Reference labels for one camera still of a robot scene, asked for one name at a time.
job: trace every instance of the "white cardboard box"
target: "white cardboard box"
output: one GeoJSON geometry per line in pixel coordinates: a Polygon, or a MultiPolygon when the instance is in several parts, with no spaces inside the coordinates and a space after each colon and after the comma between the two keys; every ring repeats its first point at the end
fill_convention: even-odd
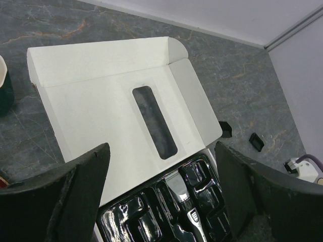
{"type": "Polygon", "coordinates": [[[222,135],[188,60],[169,37],[29,48],[27,61],[65,162],[108,142],[104,205],[222,135]],[[149,86],[178,152],[160,158],[133,89],[149,86]]]}

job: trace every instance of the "marble surface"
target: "marble surface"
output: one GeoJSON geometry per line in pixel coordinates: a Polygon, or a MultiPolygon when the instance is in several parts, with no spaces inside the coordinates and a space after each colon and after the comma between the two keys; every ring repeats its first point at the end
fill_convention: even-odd
{"type": "Polygon", "coordinates": [[[0,55],[16,97],[0,118],[0,170],[10,182],[63,162],[29,80],[26,52],[35,46],[174,37],[187,48],[218,119],[233,128],[233,137],[223,142],[281,171],[284,161],[305,153],[265,50],[72,0],[0,0],[0,23],[0,55]],[[265,143],[262,152],[248,142],[253,132],[265,143]]]}

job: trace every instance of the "glossy black insert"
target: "glossy black insert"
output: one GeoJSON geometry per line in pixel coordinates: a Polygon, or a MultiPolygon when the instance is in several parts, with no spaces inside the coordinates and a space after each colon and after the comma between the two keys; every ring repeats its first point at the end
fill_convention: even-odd
{"type": "Polygon", "coordinates": [[[99,209],[97,225],[106,242],[196,242],[165,182],[178,169],[209,241],[230,241],[224,199],[205,155],[189,158],[99,209]]]}

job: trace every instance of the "cardboard edge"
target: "cardboard edge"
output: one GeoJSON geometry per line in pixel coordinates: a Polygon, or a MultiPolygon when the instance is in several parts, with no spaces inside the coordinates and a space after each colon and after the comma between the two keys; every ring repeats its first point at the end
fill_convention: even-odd
{"type": "Polygon", "coordinates": [[[188,52],[185,46],[177,39],[171,37],[168,37],[168,58],[169,64],[188,58],[188,52]]]}
{"type": "Polygon", "coordinates": [[[52,105],[50,103],[46,89],[44,87],[42,87],[42,85],[39,82],[38,75],[37,75],[37,72],[35,69],[35,65],[34,65],[34,62],[32,59],[32,54],[29,49],[27,50],[27,66],[28,66],[30,81],[37,89],[38,94],[41,98],[41,101],[42,101],[43,106],[45,108],[51,128],[54,131],[54,135],[56,137],[56,140],[57,140],[60,150],[62,152],[64,161],[68,162],[68,161],[72,160],[71,152],[70,152],[68,145],[65,141],[65,137],[64,137],[63,132],[61,130],[59,122],[56,119],[56,115],[55,115],[55,112],[54,112],[52,105]]]}
{"type": "Polygon", "coordinates": [[[208,146],[221,137],[222,129],[198,76],[189,59],[174,62],[169,67],[202,141],[208,146]]]}

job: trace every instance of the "white mug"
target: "white mug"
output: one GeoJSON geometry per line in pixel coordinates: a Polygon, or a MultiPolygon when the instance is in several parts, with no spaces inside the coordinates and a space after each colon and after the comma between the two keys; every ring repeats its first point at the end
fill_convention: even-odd
{"type": "Polygon", "coordinates": [[[6,115],[14,103],[14,90],[5,60],[0,55],[0,116],[6,115]]]}

